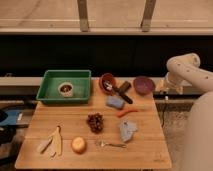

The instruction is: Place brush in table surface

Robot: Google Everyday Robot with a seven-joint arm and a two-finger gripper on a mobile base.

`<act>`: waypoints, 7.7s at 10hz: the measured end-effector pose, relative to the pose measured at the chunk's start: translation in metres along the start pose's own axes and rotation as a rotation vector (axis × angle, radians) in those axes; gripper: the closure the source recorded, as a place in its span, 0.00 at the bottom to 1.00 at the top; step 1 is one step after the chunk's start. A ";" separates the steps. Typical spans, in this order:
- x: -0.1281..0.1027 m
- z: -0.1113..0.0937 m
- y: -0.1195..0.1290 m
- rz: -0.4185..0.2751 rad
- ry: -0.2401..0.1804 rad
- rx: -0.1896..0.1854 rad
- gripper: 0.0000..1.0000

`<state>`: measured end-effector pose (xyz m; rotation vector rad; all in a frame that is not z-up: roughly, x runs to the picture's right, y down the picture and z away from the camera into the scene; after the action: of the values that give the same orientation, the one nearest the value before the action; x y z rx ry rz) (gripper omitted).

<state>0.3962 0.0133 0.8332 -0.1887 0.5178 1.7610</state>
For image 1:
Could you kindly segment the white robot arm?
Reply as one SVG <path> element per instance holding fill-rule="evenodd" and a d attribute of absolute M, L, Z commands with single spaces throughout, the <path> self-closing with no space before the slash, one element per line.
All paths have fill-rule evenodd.
<path fill-rule="evenodd" d="M 213 72 L 200 68 L 196 53 L 171 57 L 166 67 L 156 91 L 182 94 L 186 81 L 203 92 L 189 112 L 179 171 L 213 171 Z"/>

